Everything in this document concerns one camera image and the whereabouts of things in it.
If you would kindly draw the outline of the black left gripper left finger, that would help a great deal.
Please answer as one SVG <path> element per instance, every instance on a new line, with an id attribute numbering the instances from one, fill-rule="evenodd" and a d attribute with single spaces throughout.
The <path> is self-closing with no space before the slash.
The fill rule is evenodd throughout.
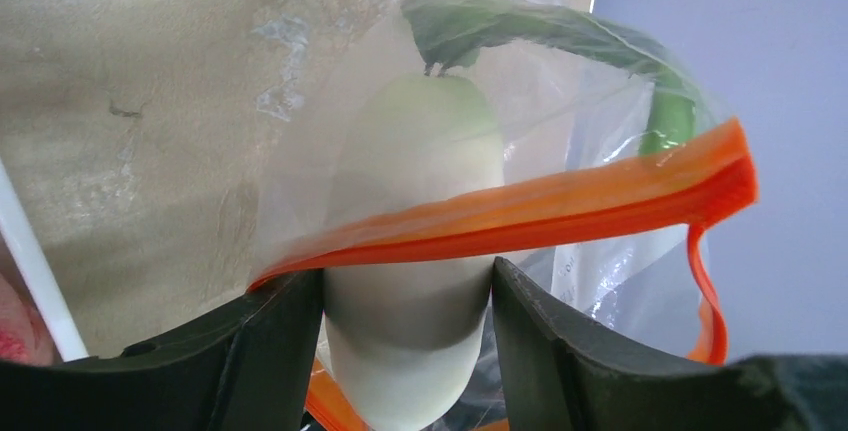
<path id="1" fill-rule="evenodd" d="M 1 365 L 5 430 L 298 430 L 319 271 L 274 278 L 113 358 Z"/>

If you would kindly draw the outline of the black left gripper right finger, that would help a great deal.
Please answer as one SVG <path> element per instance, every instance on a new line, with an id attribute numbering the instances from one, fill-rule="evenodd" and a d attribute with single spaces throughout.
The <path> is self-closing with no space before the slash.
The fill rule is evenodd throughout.
<path id="1" fill-rule="evenodd" d="M 513 430 L 843 430 L 843 355 L 762 355 L 725 366 L 633 341 L 558 301 L 506 259 L 493 313 Z"/>

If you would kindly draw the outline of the clear orange zip bag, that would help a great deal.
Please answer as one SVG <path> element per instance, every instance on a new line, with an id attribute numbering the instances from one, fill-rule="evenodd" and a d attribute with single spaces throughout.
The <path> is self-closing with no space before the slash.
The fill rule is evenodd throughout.
<path id="1" fill-rule="evenodd" d="M 758 195 L 739 121 L 671 55 L 695 135 L 642 155 L 648 79 L 521 39 L 427 72 L 402 1 L 283 126 L 260 183 L 253 284 L 324 277 L 307 410 L 328 430 L 511 429 L 498 258 L 620 335 L 723 364 L 701 242 Z"/>

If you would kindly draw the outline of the green leafy vegetable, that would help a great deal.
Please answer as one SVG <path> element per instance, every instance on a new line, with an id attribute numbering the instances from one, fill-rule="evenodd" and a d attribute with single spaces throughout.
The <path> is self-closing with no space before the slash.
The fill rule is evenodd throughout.
<path id="1" fill-rule="evenodd" d="M 565 6 L 525 0 L 403 0 L 427 72 L 471 66 L 483 48 L 521 39 L 640 75 L 654 85 L 639 152 L 679 146 L 695 135 L 697 92 L 654 38 Z"/>

